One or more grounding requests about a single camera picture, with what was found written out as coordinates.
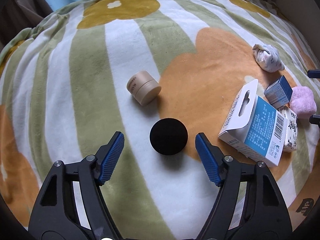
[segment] rolled pink sock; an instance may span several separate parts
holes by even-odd
[[[293,87],[290,108],[297,114],[298,119],[309,119],[315,114],[317,105],[311,89],[301,86]]]

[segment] white and blue box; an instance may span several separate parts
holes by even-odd
[[[292,88],[285,76],[281,76],[264,91],[264,95],[275,109],[279,109],[290,102]]]
[[[244,85],[236,96],[218,138],[254,161],[278,166],[287,119],[257,96],[258,80]]]

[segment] barcode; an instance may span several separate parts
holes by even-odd
[[[277,115],[277,122],[276,122],[276,129],[275,129],[275,136],[281,140],[282,130],[284,125],[284,118],[281,114]]]

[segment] black logo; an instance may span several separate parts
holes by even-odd
[[[314,202],[315,201],[312,198],[305,198],[304,200],[302,200],[302,203],[298,207],[296,212],[301,213],[302,215],[304,215],[306,217],[309,214],[309,212],[311,211]]]

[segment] blue label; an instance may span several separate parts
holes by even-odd
[[[275,124],[276,110],[258,97],[252,123],[244,143],[264,157],[270,144]]]

